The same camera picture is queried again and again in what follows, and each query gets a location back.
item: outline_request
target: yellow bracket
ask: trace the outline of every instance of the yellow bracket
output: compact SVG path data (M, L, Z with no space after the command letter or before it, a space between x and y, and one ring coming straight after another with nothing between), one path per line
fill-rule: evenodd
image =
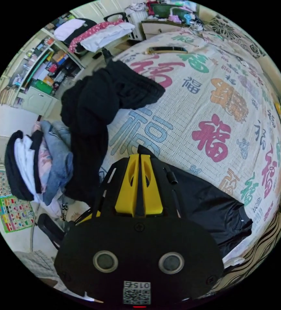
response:
M163 212L158 185L153 173L150 156L141 155L142 189L144 213L158 215ZM131 155L123 178L115 209L120 214L135 216L139 173L139 154Z

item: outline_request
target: cabinet door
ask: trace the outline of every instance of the cabinet door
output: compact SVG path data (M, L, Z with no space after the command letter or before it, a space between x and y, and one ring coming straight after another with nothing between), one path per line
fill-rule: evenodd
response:
M132 3L137 3L136 0L118 0L117 1L120 9L122 12L124 12L124 9L126 9L128 6L130 6Z
M73 15L79 18L86 18L95 21L97 24L104 21L104 16L98 7L95 5L95 2L87 3L82 6L79 6L70 11Z
M124 11L117 0L100 0L96 1L94 4L104 17Z
M45 112L48 110L52 99L52 97L48 96L42 91L30 87L26 97L23 100L22 108L24 110L36 113L37 115L45 115Z

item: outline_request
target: bedspread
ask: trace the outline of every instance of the bedspread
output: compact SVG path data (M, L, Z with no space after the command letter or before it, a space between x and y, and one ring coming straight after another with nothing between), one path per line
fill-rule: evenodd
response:
M152 46L188 54L145 55ZM243 257L261 237L281 200L281 122L277 96L258 62L216 33L157 35L115 58L165 87L153 105L120 110L108 126L100 177L142 144L162 161L210 182L245 205L252 234L224 258Z

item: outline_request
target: black chair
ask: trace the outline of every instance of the black chair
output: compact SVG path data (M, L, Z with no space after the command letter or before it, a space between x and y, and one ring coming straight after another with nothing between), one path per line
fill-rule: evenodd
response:
M127 15L124 12L111 14L109 16L106 16L104 18L104 20L107 22L107 21L109 21L109 18L111 18L112 16L115 16L115 15L121 15L122 20L128 21ZM69 45L71 44L71 42L74 38L78 37L79 35L86 32L87 30L89 30L93 26L97 25L97 23L91 19L86 19L86 18L78 18L78 19L84 20L85 23L80 28L76 29L67 39L62 41L67 47L69 47ZM88 53L88 51L80 43L77 43L75 54L79 57L82 57L87 53ZM106 63L108 63L109 60L112 59L112 57L113 57L111 55L110 51L104 47L101 48L101 52L98 52L96 54L96 56L94 56L94 58L98 58L100 55L104 56Z

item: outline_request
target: label sticker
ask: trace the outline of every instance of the label sticker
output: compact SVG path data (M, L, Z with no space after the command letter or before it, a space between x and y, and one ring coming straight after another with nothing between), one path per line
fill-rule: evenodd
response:
M123 303L126 305L150 305L150 282L123 282Z

